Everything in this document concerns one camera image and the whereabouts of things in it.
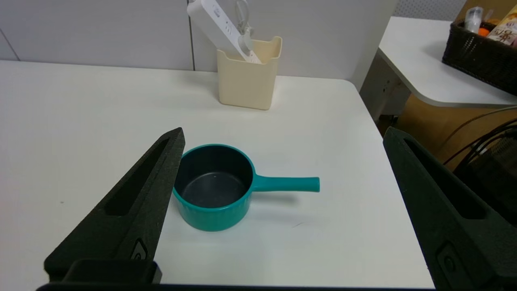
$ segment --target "cable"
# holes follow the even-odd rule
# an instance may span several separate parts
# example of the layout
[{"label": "cable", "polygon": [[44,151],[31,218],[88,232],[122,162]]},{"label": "cable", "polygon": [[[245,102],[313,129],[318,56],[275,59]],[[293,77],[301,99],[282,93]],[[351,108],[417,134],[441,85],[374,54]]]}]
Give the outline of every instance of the cable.
[{"label": "cable", "polygon": [[497,110],[494,110],[494,111],[490,111],[490,112],[487,112],[485,114],[482,114],[482,115],[479,115],[479,116],[476,116],[468,121],[466,121],[465,123],[463,123],[462,125],[458,126],[458,128],[456,128],[445,140],[444,142],[442,142],[442,144],[440,145],[440,147],[438,148],[438,152],[442,150],[442,148],[445,146],[445,144],[460,130],[462,129],[465,125],[471,123],[472,121],[474,120],[477,120],[477,119],[480,119],[482,117],[485,117],[485,116],[488,116],[488,115],[491,115],[491,114],[494,114],[494,113],[499,113],[499,112],[503,112],[503,111],[507,111],[507,110],[512,110],[512,109],[517,109],[517,106],[510,106],[510,107],[506,107],[506,108],[501,108],[501,109],[497,109]]},{"label": "cable", "polygon": [[501,124],[500,126],[494,128],[492,131],[490,131],[489,133],[475,139],[474,141],[472,141],[471,143],[467,144],[464,148],[460,149],[458,152],[456,152],[454,155],[452,155],[448,160],[446,160],[444,162],[444,165],[448,164],[450,161],[452,161],[455,157],[457,157],[459,154],[461,154],[463,151],[465,151],[466,149],[468,149],[469,147],[471,147],[473,144],[475,144],[476,142],[480,141],[480,140],[483,140],[483,139],[488,139],[488,138],[491,138],[503,131],[506,131],[506,130],[509,130],[509,129],[512,129],[512,128],[517,128],[517,126],[509,126],[510,124],[512,123],[515,123],[517,122],[517,118],[515,119],[512,119],[510,121],[507,121],[503,124]]},{"label": "cable", "polygon": [[244,35],[246,31],[251,32],[251,27],[248,25],[250,20],[250,7],[247,0],[236,0],[235,1],[235,14],[237,15],[237,30],[241,35]]}]

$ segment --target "dark basket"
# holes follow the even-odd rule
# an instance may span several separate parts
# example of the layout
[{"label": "dark basket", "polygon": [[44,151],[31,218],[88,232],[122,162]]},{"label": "dark basket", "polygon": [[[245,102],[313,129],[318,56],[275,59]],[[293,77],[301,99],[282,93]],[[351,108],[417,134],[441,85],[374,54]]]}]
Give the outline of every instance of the dark basket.
[{"label": "dark basket", "polygon": [[[517,49],[466,30],[463,21],[451,23],[442,62],[487,84],[517,95]],[[495,25],[483,22],[492,30]]]}]

